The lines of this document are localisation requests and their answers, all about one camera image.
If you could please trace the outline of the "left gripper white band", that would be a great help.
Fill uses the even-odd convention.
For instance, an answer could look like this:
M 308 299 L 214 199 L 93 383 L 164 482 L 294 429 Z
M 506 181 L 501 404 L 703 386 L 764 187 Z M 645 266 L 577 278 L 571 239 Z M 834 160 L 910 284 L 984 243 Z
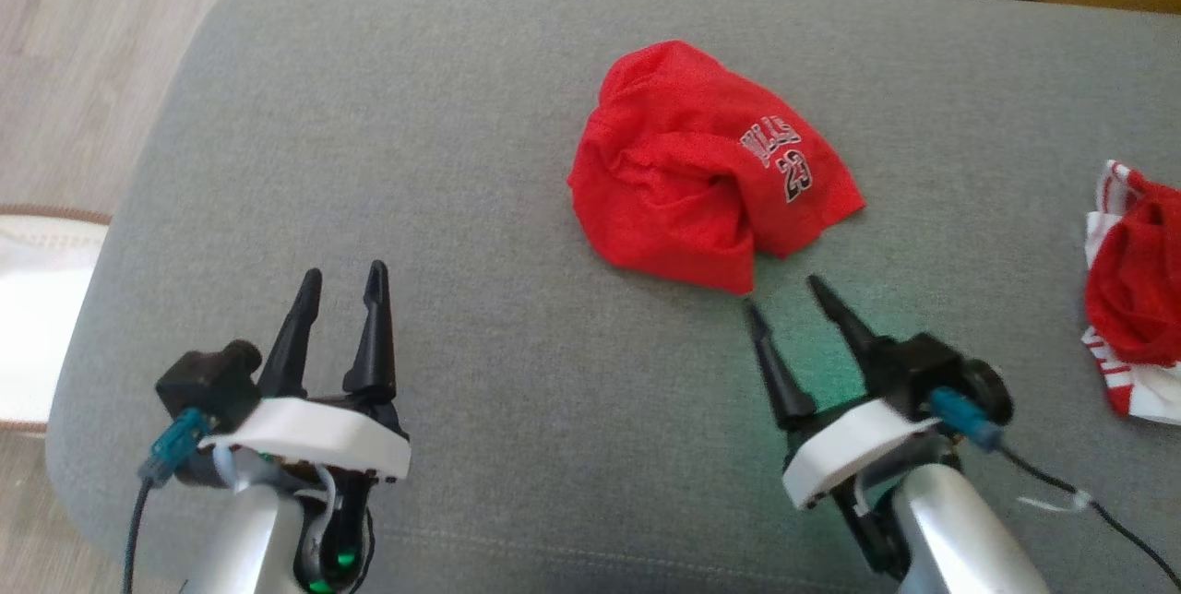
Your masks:
M 304 399 L 321 292 L 322 273 L 311 267 L 257 377 L 260 393 L 274 399 L 261 400 L 235 431 L 210 435 L 198 444 L 229 485 L 319 485 L 321 469 L 380 481 L 409 475 L 411 443 L 391 402 L 397 383 L 387 263 L 376 259 L 370 266 L 363 337 L 342 376 L 342 392 L 364 399 Z

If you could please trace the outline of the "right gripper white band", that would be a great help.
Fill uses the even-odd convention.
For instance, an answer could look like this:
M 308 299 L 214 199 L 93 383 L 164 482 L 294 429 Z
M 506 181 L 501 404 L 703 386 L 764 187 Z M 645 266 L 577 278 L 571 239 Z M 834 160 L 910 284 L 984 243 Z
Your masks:
M 877 368 L 881 351 L 889 339 L 866 325 L 818 274 L 808 276 L 808 287 L 827 320 L 840 331 L 862 376 L 875 376 L 873 370 Z M 816 413 L 814 398 L 794 379 L 758 305 L 752 299 L 743 299 L 742 309 L 774 422 L 782 431 L 801 431 Z M 781 485 L 792 505 L 803 510 L 828 492 L 835 492 L 846 481 L 853 481 L 853 510 L 868 511 L 864 484 L 859 482 L 861 472 L 939 423 L 939 418 L 911 422 L 883 399 L 864 402 L 846 410 L 817 435 L 805 437 L 801 445 L 792 446 L 781 474 Z

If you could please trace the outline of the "red Bulls 23 shorts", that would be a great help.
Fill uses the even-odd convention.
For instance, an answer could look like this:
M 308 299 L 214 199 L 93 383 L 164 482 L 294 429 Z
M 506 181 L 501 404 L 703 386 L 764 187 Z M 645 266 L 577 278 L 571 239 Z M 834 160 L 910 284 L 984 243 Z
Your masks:
M 685 41 L 620 57 L 567 178 L 613 266 L 730 294 L 864 207 L 831 144 L 788 102 Z

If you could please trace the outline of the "red and white Bulls jersey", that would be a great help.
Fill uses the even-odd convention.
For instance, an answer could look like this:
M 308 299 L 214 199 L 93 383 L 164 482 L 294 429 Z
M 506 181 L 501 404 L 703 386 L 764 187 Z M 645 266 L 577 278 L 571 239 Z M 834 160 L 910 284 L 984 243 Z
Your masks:
M 1181 190 L 1118 159 L 1087 215 L 1087 329 L 1114 413 L 1181 426 Z

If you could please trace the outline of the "grey sofa seat cushion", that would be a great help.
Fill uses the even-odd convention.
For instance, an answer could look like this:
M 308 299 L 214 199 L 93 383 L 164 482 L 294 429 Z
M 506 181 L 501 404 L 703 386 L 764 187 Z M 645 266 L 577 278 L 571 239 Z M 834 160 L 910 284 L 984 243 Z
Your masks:
M 609 65 L 681 39 L 817 128 L 864 211 L 757 300 L 818 405 L 855 363 L 805 286 L 991 363 L 1009 440 L 1181 572 L 1181 427 L 1115 417 L 1084 329 L 1085 216 L 1121 159 L 1181 189 L 1181 17 L 1013 0 L 218 0 L 115 211 L 46 442 L 89 542 L 190 350 L 270 350 L 304 272 L 307 386 L 339 391 L 389 263 L 406 481 L 366 590 L 880 594 L 797 511 L 737 296 L 609 267 L 567 174 Z

